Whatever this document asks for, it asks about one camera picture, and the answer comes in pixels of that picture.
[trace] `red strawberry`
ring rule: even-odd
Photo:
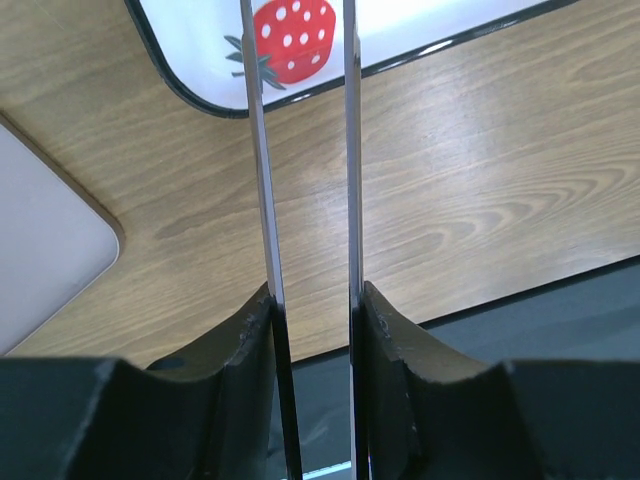
[[[279,89],[317,73],[329,59],[336,13],[327,0],[272,0],[253,16],[261,78]],[[239,51],[227,58],[242,62],[241,42],[225,37]]]

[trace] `wooden table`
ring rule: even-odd
[[[363,95],[366,277],[415,321],[640,253],[637,0],[581,0]],[[146,364],[264,281],[248,122],[171,93],[121,1],[0,2],[0,105],[126,233],[16,354]],[[301,359],[347,342],[343,92],[267,121]]]

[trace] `gray floor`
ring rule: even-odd
[[[487,363],[504,358],[640,360],[640,259],[461,312],[426,327],[442,341]],[[347,355],[339,352],[299,364],[294,378],[305,471],[348,461]],[[269,480],[285,478],[279,422],[274,409]],[[349,475],[343,469],[310,478],[346,480]]]

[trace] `metal strip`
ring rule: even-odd
[[[302,460],[300,456],[300,439],[298,436],[293,372],[291,369],[289,334],[287,331],[284,283],[282,280],[280,245],[278,242],[278,225],[276,222],[275,199],[271,180],[269,144],[264,123],[262,81],[258,67],[251,0],[240,0],[240,8],[243,26],[242,54],[247,100],[249,104],[249,119],[251,122],[251,136],[258,170],[258,195],[260,201],[262,237],[267,264],[267,283],[269,292],[275,300],[276,305],[276,312],[272,319],[272,327],[276,354],[278,391],[280,394],[284,450],[287,463],[287,478],[289,480],[302,480]]]
[[[362,62],[355,0],[343,0],[345,113],[347,122],[347,189],[349,210],[349,353],[351,359],[351,478],[368,480],[364,338],[362,240],[362,142],[360,83]]]

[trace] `strawberry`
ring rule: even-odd
[[[260,78],[279,90],[317,73],[329,60],[336,13],[327,0],[271,0],[253,16]],[[229,60],[242,62],[242,42],[224,37],[236,48]]]

